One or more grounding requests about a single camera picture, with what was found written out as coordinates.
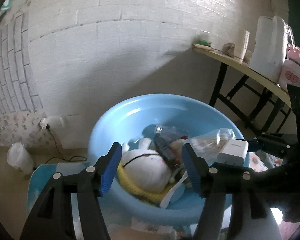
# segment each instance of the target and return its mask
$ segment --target wooden table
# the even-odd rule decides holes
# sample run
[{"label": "wooden table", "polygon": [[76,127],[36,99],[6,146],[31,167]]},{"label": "wooden table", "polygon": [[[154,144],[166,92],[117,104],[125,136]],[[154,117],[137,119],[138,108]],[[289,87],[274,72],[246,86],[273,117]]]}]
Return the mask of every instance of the wooden table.
[{"label": "wooden table", "polygon": [[[266,77],[260,75],[259,73],[255,72],[254,70],[250,69],[248,67],[247,63],[240,64],[237,62],[234,58],[231,58],[229,56],[217,53],[215,51],[208,51],[205,49],[197,48],[196,44],[194,45],[194,51],[199,52],[201,54],[204,54],[208,57],[214,58],[221,62],[220,71],[218,74],[218,78],[209,102],[210,106],[214,106],[217,99],[220,99],[226,106],[228,106],[242,121],[245,122],[245,124],[256,134],[259,135],[261,132],[266,132],[270,125],[272,124],[273,120],[277,116],[277,114],[281,111],[285,114],[285,118],[282,121],[280,127],[277,129],[277,132],[281,129],[284,122],[287,120],[290,112],[291,112],[291,103],[290,103],[290,97],[289,94],[281,89],[277,84],[273,83],[271,80],[267,79]],[[220,94],[220,89],[223,84],[223,80],[226,76],[226,70],[228,66],[235,68],[236,70],[242,72],[244,74],[243,78],[237,83],[237,85],[228,93],[228,95],[225,97],[222,94]],[[245,84],[245,81],[248,78],[252,78],[255,81],[257,81],[259,84],[264,86],[267,89],[267,92],[265,94],[260,94],[256,92],[251,87],[247,86]],[[243,85],[248,87],[251,91],[258,94],[260,96],[260,100],[257,104],[256,109],[249,115],[246,116],[243,112],[241,112],[230,100],[232,96],[241,88]],[[270,113],[266,123],[262,127],[262,129],[257,129],[255,125],[251,122],[251,117],[254,119],[256,115],[260,112],[260,110],[265,106],[267,101],[271,100],[270,97],[272,94],[276,95],[278,99],[276,102],[271,101],[274,104],[274,108],[272,112]],[[285,113],[282,110],[282,107],[286,104],[290,109],[287,113]]]}]

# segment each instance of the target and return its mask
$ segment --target metal screw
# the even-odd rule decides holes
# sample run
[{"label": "metal screw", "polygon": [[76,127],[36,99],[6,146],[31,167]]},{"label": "metal screw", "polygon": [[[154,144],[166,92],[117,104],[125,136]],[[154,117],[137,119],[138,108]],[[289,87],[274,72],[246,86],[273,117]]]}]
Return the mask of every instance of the metal screw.
[{"label": "metal screw", "polygon": [[245,179],[245,180],[249,180],[249,179],[250,179],[250,175],[247,174],[247,173],[244,173],[244,174],[242,175],[242,178]]},{"label": "metal screw", "polygon": [[89,166],[86,168],[87,172],[94,172],[96,170],[96,168],[94,166]]},{"label": "metal screw", "polygon": [[216,168],[209,168],[209,172],[212,173],[212,174],[215,174],[218,172],[218,170]]},{"label": "metal screw", "polygon": [[61,173],[57,172],[52,176],[54,179],[59,179],[61,177]]}]

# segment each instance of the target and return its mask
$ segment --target blue plastic basin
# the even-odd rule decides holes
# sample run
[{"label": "blue plastic basin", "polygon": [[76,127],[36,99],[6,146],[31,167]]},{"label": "blue plastic basin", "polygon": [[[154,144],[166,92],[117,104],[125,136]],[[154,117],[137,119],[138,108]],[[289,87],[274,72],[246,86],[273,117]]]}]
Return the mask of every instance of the blue plastic basin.
[{"label": "blue plastic basin", "polygon": [[[99,119],[90,137],[90,164],[94,165],[99,157],[106,155],[114,142],[123,144],[144,136],[153,138],[156,124],[185,128],[189,130],[190,137],[219,128],[230,128],[234,130],[237,138],[243,139],[238,128],[226,116],[205,103],[178,95],[144,95],[115,105]],[[131,216],[161,225],[196,223],[205,201],[191,190],[186,190],[167,209],[153,207],[127,193],[116,178],[109,194]],[[231,196],[228,196],[225,208],[230,204]]]}]

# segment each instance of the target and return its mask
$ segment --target snack package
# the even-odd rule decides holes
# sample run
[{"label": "snack package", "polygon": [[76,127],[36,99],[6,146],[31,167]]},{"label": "snack package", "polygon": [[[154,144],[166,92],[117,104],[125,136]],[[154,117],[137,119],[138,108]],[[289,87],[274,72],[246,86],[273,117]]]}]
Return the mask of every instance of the snack package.
[{"label": "snack package", "polygon": [[184,143],[190,143],[196,155],[204,158],[210,166],[217,161],[218,153],[226,142],[234,137],[233,130],[220,128],[204,135],[188,138]]},{"label": "snack package", "polygon": [[260,158],[255,154],[250,152],[250,163],[249,167],[255,172],[267,171],[268,168],[263,164]]}]

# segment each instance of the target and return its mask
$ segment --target black cable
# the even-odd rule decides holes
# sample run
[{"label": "black cable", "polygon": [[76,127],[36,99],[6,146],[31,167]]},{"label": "black cable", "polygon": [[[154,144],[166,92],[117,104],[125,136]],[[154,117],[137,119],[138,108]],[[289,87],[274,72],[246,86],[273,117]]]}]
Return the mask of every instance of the black cable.
[{"label": "black cable", "polygon": [[[51,131],[50,131],[50,125],[47,124],[46,129],[48,130],[49,134],[52,136],[52,138],[53,138],[53,140],[54,140],[54,144],[55,144],[55,146],[56,146],[56,149],[57,149],[58,153],[60,154],[60,157],[59,157],[59,156],[52,157],[52,158],[48,159],[48,160],[46,161],[45,164],[47,164],[47,163],[48,163],[49,161],[51,161],[52,159],[56,159],[56,158],[58,158],[58,159],[60,159],[60,160],[63,160],[63,161],[65,161],[65,162],[68,162],[68,163],[71,163],[71,162],[85,162],[85,161],[87,161],[87,158],[86,158],[86,157],[80,156],[80,155],[74,155],[74,156],[72,156],[69,160],[67,160],[66,158],[64,158],[64,156],[62,155],[62,153],[60,152],[60,150],[59,150],[59,148],[58,148],[58,146],[57,146],[56,138],[52,135],[52,133],[51,133]],[[72,159],[75,158],[75,157],[82,158],[83,160],[82,160],[82,161],[73,161]]]},{"label": "black cable", "polygon": [[158,155],[157,153],[149,153],[149,154],[142,154],[139,155],[137,157],[132,158],[130,161],[128,161],[125,165],[123,165],[122,167],[124,168],[127,164],[129,164],[130,162],[134,161],[135,159],[139,158],[139,157],[146,157],[146,156],[150,156],[150,155]]}]

